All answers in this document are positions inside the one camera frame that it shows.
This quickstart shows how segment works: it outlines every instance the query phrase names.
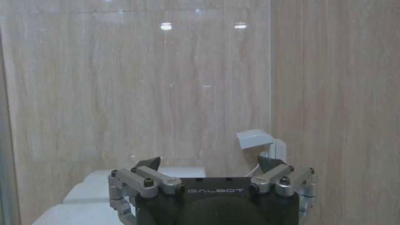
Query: marble wall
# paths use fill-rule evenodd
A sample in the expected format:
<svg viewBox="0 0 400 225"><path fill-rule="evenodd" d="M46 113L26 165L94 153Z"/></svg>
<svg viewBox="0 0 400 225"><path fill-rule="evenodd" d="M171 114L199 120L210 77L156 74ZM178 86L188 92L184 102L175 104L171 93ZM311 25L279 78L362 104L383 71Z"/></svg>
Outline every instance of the marble wall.
<svg viewBox="0 0 400 225"><path fill-rule="evenodd" d="M310 225L400 224L400 2L275 0L274 132L320 175Z"/></svg>
<svg viewBox="0 0 400 225"><path fill-rule="evenodd" d="M235 134L271 130L270 0L2 1L23 224L143 158L252 169Z"/></svg>

